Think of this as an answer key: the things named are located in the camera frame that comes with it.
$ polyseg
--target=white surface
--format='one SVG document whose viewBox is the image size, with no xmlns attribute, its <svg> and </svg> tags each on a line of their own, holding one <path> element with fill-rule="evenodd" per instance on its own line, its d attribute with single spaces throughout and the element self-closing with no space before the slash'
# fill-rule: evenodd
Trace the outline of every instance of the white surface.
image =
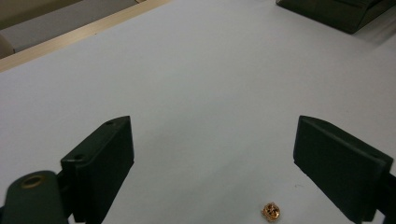
<svg viewBox="0 0 396 224">
<path fill-rule="evenodd" d="M 396 37 L 376 31 L 273 1 L 175 0 L 2 73 L 0 200 L 131 115 L 135 165 L 105 223 L 265 223 L 272 201 L 278 223 L 349 223 L 292 150 L 307 115 L 396 158 Z"/>
</svg>

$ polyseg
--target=small gold object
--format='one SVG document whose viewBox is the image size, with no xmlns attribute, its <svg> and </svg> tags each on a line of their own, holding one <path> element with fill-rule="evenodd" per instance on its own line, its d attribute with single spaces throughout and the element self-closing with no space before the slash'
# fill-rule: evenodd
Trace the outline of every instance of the small gold object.
<svg viewBox="0 0 396 224">
<path fill-rule="evenodd" d="M 280 209 L 275 203 L 268 203 L 262 209 L 262 215 L 265 216 L 269 222 L 273 222 L 279 218 Z"/>
<path fill-rule="evenodd" d="M 39 186 L 45 177 L 43 175 L 31 175 L 23 180 L 21 186 L 23 189 L 32 189 Z"/>
</svg>

